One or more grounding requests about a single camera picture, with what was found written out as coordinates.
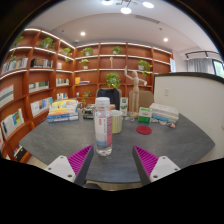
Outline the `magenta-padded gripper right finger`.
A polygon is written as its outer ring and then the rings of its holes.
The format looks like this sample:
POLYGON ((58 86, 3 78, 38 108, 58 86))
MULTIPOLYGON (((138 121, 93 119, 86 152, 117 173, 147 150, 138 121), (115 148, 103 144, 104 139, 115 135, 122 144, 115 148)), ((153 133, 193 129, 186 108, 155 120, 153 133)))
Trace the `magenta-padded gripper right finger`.
POLYGON ((143 186, 180 170, 167 156, 157 157, 139 146, 133 146, 132 154, 143 186))

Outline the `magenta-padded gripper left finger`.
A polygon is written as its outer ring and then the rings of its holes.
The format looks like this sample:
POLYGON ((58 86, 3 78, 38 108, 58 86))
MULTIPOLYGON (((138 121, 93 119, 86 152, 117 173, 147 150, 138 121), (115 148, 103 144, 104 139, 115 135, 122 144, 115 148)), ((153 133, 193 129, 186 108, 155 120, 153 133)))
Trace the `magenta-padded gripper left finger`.
POLYGON ((76 185, 83 186, 93 155, 94 148, 89 145, 69 156, 60 155, 45 170, 76 185))

